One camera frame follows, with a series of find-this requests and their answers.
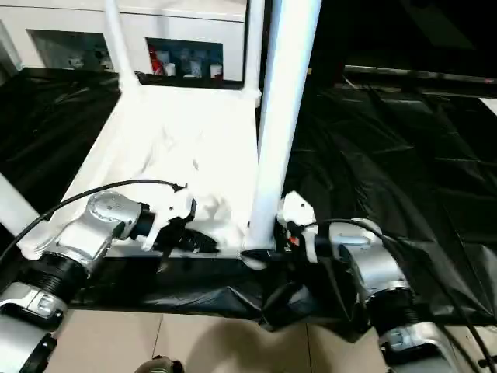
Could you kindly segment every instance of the white shelf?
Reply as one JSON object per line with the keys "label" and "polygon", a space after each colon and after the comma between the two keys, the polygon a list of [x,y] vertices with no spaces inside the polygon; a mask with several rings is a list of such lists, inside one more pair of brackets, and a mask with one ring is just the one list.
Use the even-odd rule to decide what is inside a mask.
{"label": "white shelf", "polygon": [[[247,0],[118,0],[120,11],[133,14],[245,21]],[[0,6],[103,11],[103,0],[0,0]]]}

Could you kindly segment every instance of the tiled floor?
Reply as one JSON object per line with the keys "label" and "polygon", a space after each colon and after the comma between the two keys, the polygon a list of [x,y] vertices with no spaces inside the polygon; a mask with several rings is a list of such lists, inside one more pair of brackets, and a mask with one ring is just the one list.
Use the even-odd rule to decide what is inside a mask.
{"label": "tiled floor", "polygon": [[[452,329],[471,340],[465,328]],[[495,331],[482,334],[491,351]],[[155,355],[180,360],[186,373],[353,373],[387,371],[370,331],[355,344],[320,326],[269,333],[255,323],[207,316],[74,311],[47,373],[134,373]],[[474,348],[470,355],[481,358]]]}

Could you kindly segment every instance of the white cabinet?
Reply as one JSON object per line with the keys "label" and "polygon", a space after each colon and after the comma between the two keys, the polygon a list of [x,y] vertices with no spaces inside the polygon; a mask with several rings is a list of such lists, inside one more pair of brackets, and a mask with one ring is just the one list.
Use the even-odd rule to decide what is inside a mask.
{"label": "white cabinet", "polygon": [[150,42],[157,43],[157,39],[191,40],[206,43],[208,46],[218,44],[222,50],[224,79],[242,80],[245,31],[243,23],[142,14],[123,14],[121,19],[131,65],[135,70],[152,73],[148,55]]}
{"label": "white cabinet", "polygon": [[[172,46],[176,63],[177,50],[200,50],[206,64],[222,65],[223,79],[242,80],[246,0],[118,3],[135,71],[152,73],[150,45]],[[103,8],[103,0],[0,0],[0,35],[21,67],[112,70]],[[186,74],[181,67],[178,75]]]}
{"label": "white cabinet", "polygon": [[85,52],[107,51],[103,12],[0,6],[0,20],[20,67],[70,68]]}

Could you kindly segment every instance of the black cable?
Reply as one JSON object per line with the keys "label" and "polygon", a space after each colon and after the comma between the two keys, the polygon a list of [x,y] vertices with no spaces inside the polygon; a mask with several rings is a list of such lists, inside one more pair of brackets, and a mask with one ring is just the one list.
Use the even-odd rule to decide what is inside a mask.
{"label": "black cable", "polygon": [[169,181],[164,181],[164,180],[154,180],[154,179],[139,179],[139,180],[124,180],[124,181],[118,181],[115,183],[110,183],[102,186],[98,186],[96,188],[87,190],[85,192],[82,192],[80,194],[76,194],[73,197],[69,197],[67,200],[63,200],[59,204],[53,206],[52,208],[48,209],[45,211],[43,214],[41,214],[38,218],[33,220],[31,223],[29,223],[15,238],[14,240],[9,243],[9,245],[5,248],[4,252],[0,255],[0,266],[2,265],[2,262],[5,260],[9,252],[14,249],[17,245],[17,243],[24,238],[25,235],[27,235],[34,227],[36,227],[39,223],[41,223],[43,220],[46,218],[49,218],[55,211],[61,209],[62,207],[71,204],[72,202],[76,200],[80,200],[84,197],[87,197],[91,194],[101,192],[102,190],[108,190],[111,188],[115,187],[121,187],[123,185],[130,185],[130,184],[162,184],[162,185],[169,185],[175,192],[178,190],[181,190],[183,186],[170,183]]}
{"label": "black cable", "polygon": [[[388,245],[389,242],[387,241],[387,238],[386,238],[387,236],[384,236],[384,235],[376,232],[369,225],[362,223],[361,221],[355,221],[352,219],[338,219],[338,218],[337,219],[334,219],[334,218],[325,219],[322,221],[315,221],[311,224],[303,225],[303,226],[299,227],[299,229],[301,229],[303,231],[304,229],[311,227],[313,225],[319,226],[319,225],[323,225],[326,223],[348,223],[351,225],[356,225],[358,227],[361,227],[361,228],[367,230],[368,232],[373,233],[376,237],[378,237],[382,241],[382,243],[384,244],[385,249],[390,248],[390,249],[396,250],[396,248],[394,248],[392,245]],[[397,237],[391,236],[388,238],[391,239],[392,241],[394,241],[395,243],[397,243],[399,246],[406,246],[406,244],[403,241],[401,241],[400,239],[398,239]],[[485,357],[485,360],[488,363],[488,368],[490,369],[490,372],[497,373],[497,370],[495,369],[495,363],[492,359],[491,354],[488,352],[488,348],[485,346],[485,343],[481,339],[480,334],[478,333],[478,331],[476,330],[476,328],[471,323],[470,319],[467,317],[466,313],[462,309],[462,306],[459,304],[459,301],[451,294],[449,287],[443,283],[442,279],[433,271],[433,269],[430,265],[426,265],[426,263],[421,263],[421,264],[422,265],[420,267],[423,268],[424,270],[426,270],[426,272],[430,275],[430,277],[437,283],[440,290],[445,294],[447,299],[449,299],[450,303],[452,304],[452,306],[456,310],[459,317],[461,317],[464,320],[465,326],[469,329],[471,335],[474,337],[474,340],[476,341],[478,347],[480,348],[481,352],[483,353],[483,356]]]}

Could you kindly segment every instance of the bottle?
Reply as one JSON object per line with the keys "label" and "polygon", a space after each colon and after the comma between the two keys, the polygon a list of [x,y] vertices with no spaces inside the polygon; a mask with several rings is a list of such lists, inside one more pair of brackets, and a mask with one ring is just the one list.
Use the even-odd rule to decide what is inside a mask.
{"label": "bottle", "polygon": [[148,53],[150,54],[152,73],[154,75],[164,75],[164,68],[162,67],[162,63],[157,58],[157,54],[155,53],[155,48],[153,46],[148,46]]}

